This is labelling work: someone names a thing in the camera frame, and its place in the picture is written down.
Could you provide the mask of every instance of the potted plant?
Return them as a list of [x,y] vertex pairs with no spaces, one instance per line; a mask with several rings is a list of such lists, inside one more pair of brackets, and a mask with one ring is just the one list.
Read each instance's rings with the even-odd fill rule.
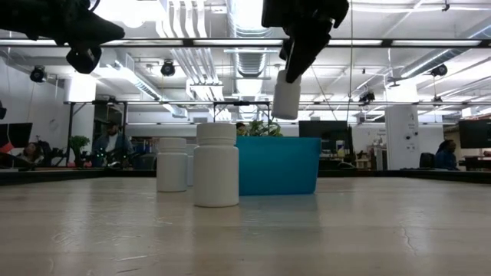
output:
[[74,151],[75,166],[81,168],[84,166],[84,161],[81,158],[82,149],[88,145],[91,141],[85,136],[72,136],[70,137],[69,147]]
[[274,136],[281,137],[282,128],[278,123],[269,121],[269,124],[263,120],[253,120],[245,129],[237,129],[238,136]]

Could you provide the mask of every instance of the teal plastic bin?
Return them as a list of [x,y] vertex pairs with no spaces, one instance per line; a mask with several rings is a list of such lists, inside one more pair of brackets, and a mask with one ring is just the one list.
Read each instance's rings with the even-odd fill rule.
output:
[[320,138],[237,137],[241,196],[302,195],[315,191]]

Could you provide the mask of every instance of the person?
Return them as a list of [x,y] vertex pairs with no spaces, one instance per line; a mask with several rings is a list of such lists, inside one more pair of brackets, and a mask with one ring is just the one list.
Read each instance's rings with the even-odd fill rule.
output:
[[438,147],[435,155],[435,168],[459,170],[457,169],[456,157],[453,154],[456,149],[456,144],[453,140],[445,140]]
[[247,134],[247,126],[244,123],[236,123],[237,135],[245,136]]
[[126,154],[133,153],[133,146],[131,145],[128,137],[123,136],[119,131],[119,124],[115,122],[109,122],[107,124],[106,134],[99,137],[92,146],[92,153],[103,150],[105,153],[112,152],[114,150],[123,150]]
[[41,154],[41,147],[35,143],[29,143],[28,146],[24,148],[21,154],[17,156],[19,159],[27,161],[29,163],[38,164],[43,160]]
[[236,123],[236,129],[237,130],[245,130],[246,129],[246,125],[244,123]]

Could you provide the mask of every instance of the red object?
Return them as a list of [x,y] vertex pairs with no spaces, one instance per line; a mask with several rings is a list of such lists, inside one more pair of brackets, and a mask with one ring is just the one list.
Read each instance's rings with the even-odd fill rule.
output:
[[9,142],[4,146],[0,147],[0,153],[10,153],[14,149],[14,146]]

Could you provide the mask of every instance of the ceiling light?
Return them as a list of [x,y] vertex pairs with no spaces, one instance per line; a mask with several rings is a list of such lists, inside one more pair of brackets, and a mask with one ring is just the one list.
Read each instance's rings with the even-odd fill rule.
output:
[[180,39],[120,39],[103,44],[103,47],[155,47],[159,46],[182,46],[183,41]]
[[164,101],[164,103],[169,104],[180,104],[180,105],[212,105],[212,101]]
[[51,39],[39,39],[37,41],[32,41],[30,39],[0,39],[0,47],[23,47],[23,46],[56,46],[56,42]]
[[354,46],[374,46],[382,44],[382,40],[364,40],[364,39],[333,39],[329,42],[329,46],[350,46],[353,42]]
[[393,46],[477,46],[481,43],[479,40],[395,40]]
[[196,46],[234,46],[237,47],[247,47],[247,46],[258,46],[258,45],[268,45],[268,46],[281,46],[283,44],[282,39],[248,39],[248,38],[237,38],[237,39],[196,39],[194,41]]
[[246,54],[277,54],[277,53],[279,53],[279,50],[240,48],[240,49],[225,49],[225,50],[223,50],[223,52],[226,54],[241,54],[241,53],[246,53]]
[[159,102],[153,101],[153,102],[147,102],[147,101],[134,101],[134,102],[128,102],[129,105],[157,105],[160,104]]
[[158,123],[127,123],[128,126],[155,126]]

